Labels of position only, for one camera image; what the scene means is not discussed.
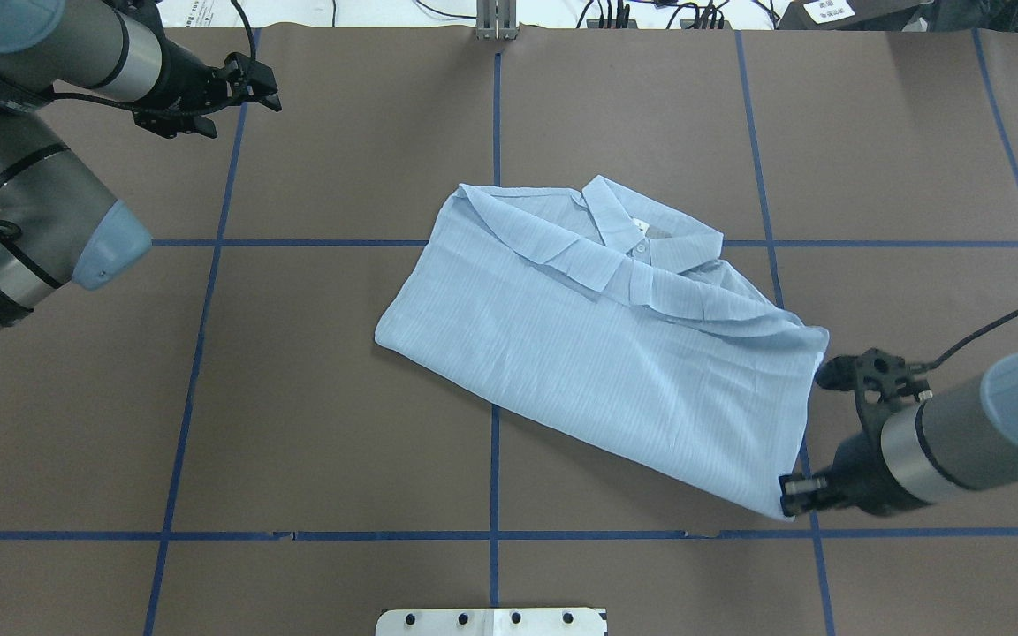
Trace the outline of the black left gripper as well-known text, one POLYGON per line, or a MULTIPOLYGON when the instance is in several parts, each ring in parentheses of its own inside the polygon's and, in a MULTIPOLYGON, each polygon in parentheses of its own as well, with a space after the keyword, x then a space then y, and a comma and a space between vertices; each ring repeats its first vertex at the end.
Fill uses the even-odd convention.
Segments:
POLYGON ((133 122, 163 138, 199 134, 215 140, 211 113, 227 106, 257 103, 272 112, 282 112, 275 73, 242 53, 231 53, 222 67, 204 64, 193 52, 166 41, 163 65, 155 85, 133 102, 133 122))

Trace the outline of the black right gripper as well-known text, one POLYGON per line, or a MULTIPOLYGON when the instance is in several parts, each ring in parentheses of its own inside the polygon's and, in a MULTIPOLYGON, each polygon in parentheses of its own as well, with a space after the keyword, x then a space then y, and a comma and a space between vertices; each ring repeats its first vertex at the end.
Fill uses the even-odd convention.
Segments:
POLYGON ((785 517, 849 508, 892 517, 929 506, 893 478, 881 451, 863 432, 844 440, 833 455, 832 465, 819 473, 780 475, 779 488, 785 517))

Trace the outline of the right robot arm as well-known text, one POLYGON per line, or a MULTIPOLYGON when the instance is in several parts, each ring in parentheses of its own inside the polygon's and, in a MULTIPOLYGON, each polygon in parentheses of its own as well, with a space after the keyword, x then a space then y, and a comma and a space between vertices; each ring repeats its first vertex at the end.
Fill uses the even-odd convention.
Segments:
POLYGON ((817 473, 781 475, 781 511, 889 517, 1018 482, 1018 353, 944 393, 931 369, 880 349, 825 362, 817 386, 851 393, 862 430, 817 473))

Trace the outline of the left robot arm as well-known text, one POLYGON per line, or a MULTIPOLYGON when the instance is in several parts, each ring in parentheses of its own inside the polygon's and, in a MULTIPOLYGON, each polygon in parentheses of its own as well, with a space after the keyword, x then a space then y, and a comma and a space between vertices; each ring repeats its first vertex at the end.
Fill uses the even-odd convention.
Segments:
POLYGON ((155 1, 0 1, 0 331, 66 284, 105 286, 152 246, 41 109, 109 106, 166 140, 213 140, 213 114, 244 103, 282 109, 254 28, 233 8, 247 51, 211 67, 166 35, 155 1))

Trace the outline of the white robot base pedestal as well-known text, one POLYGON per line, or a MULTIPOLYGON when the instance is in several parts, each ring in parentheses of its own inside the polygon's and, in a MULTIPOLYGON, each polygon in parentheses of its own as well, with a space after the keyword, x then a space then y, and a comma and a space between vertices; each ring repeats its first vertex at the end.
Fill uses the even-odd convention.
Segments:
POLYGON ((387 610, 376 635, 609 635, 606 611, 593 608, 452 608, 387 610))

